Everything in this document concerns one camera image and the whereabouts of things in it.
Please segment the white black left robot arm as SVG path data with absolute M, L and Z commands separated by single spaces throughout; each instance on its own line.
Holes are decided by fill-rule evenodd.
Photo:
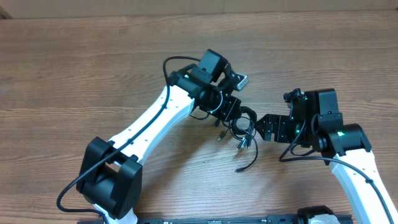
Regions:
M 133 208 L 142 189 L 142 168 L 161 140 L 195 108 L 221 121 L 235 119 L 240 100 L 232 96 L 248 83 L 220 54 L 208 49 L 201 59 L 172 73 L 158 99 L 124 131 L 86 147 L 76 189 L 105 223 L 137 223 Z

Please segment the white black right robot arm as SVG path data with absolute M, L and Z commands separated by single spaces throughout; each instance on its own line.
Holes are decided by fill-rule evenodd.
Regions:
M 286 143 L 280 162 L 323 161 L 338 179 L 358 223 L 397 223 L 397 210 L 377 170 L 363 128 L 345 124 L 333 88 L 284 94 L 288 115 L 255 123 L 265 141 Z

